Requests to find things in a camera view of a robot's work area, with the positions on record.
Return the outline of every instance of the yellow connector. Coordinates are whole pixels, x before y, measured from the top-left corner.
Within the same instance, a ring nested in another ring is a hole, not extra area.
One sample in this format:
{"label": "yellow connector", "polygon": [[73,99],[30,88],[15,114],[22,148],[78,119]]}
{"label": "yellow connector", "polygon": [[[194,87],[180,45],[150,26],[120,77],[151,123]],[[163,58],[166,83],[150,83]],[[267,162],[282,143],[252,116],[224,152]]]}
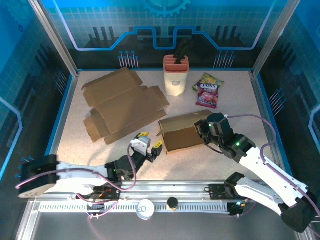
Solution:
{"label": "yellow connector", "polygon": [[140,138],[142,136],[148,137],[149,136],[149,132],[147,132],[147,131],[141,132],[137,137]]}
{"label": "yellow connector", "polygon": [[154,146],[154,148],[155,148],[155,149],[158,149],[158,148],[161,147],[161,145],[162,145],[162,140],[159,140],[159,141],[156,143],[156,145]]}

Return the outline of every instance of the enclosure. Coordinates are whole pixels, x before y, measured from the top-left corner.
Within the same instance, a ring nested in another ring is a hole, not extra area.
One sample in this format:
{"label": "enclosure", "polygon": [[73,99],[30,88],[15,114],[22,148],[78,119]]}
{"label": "enclosure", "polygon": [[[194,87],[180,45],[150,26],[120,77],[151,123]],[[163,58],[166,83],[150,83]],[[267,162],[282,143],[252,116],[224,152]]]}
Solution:
{"label": "enclosure", "polygon": [[[99,166],[125,155],[140,132],[149,132],[153,144],[161,139],[157,120],[112,144],[101,139],[93,143],[83,123],[92,108],[82,87],[126,67],[136,71],[145,86],[159,86],[165,93],[164,57],[175,54],[185,40],[192,42],[185,52],[185,92],[166,96],[170,106],[164,108],[165,118],[208,109],[195,105],[193,90],[208,73],[224,82],[217,109],[209,110],[267,119],[277,138],[264,153],[306,185],[319,182],[318,1],[0,3],[0,212],[5,216],[0,220],[1,239],[317,239],[308,228],[294,232],[262,205],[239,220],[186,211],[140,221],[134,212],[117,209],[90,221],[85,210],[73,208],[73,193],[25,199],[18,198],[15,186],[24,162],[57,154],[68,164]],[[271,129],[259,120],[231,119],[230,125],[259,147],[273,140]],[[162,153],[154,163],[143,165],[137,179],[142,187],[150,184],[147,192],[159,202],[161,212],[161,194],[176,191],[169,186],[195,186],[185,196],[192,198],[202,185],[223,183],[234,172],[259,180],[202,145]],[[140,198],[138,190],[132,194],[126,197]],[[318,221],[319,217],[313,221],[315,229]]]}

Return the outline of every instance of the cardboard box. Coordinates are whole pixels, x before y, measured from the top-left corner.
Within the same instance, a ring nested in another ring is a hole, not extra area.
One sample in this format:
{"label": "cardboard box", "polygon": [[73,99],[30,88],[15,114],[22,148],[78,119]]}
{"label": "cardboard box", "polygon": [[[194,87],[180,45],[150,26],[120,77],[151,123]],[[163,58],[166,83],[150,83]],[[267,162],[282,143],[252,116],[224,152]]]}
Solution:
{"label": "cardboard box", "polygon": [[122,68],[86,83],[84,98],[91,116],[84,120],[93,142],[105,137],[111,144],[166,116],[162,109],[169,105],[158,86],[141,86],[136,72]]}
{"label": "cardboard box", "polygon": [[186,115],[167,118],[159,121],[161,131],[157,137],[162,135],[166,147],[166,154],[190,149],[204,144],[199,137],[195,123],[207,119],[212,112],[209,110],[198,111]]}

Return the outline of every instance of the snack bag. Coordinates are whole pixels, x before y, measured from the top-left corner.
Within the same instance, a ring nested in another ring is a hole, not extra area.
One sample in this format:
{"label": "snack bag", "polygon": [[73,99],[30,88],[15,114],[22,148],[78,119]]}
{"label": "snack bag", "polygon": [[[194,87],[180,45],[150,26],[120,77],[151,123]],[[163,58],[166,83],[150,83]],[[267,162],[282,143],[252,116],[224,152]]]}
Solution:
{"label": "snack bag", "polygon": [[216,109],[218,104],[218,85],[198,82],[197,89],[198,101],[195,105]]}
{"label": "snack bag", "polygon": [[[198,83],[202,84],[215,84],[220,88],[222,84],[224,84],[224,81],[220,81],[219,79],[215,78],[214,76],[211,76],[208,73],[204,73],[203,77],[200,79]],[[196,92],[198,91],[198,85],[197,83],[193,86],[193,90]]]}

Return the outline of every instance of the candy bag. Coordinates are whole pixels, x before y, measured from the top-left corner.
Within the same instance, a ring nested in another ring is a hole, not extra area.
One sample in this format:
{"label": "candy bag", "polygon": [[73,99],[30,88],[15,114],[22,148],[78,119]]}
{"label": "candy bag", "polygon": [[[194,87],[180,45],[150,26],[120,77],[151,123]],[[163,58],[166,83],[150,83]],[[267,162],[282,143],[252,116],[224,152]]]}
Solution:
{"label": "candy bag", "polygon": [[196,105],[216,109],[218,104],[218,85],[198,82],[197,89],[198,101]]}
{"label": "candy bag", "polygon": [[[208,73],[204,73],[203,77],[200,79],[200,81],[198,83],[215,84],[218,86],[218,88],[220,88],[222,86],[222,84],[224,84],[224,81],[220,81],[219,79],[215,78],[214,76],[211,76]],[[193,90],[195,90],[196,92],[198,91],[198,83],[196,83],[193,86]]]}

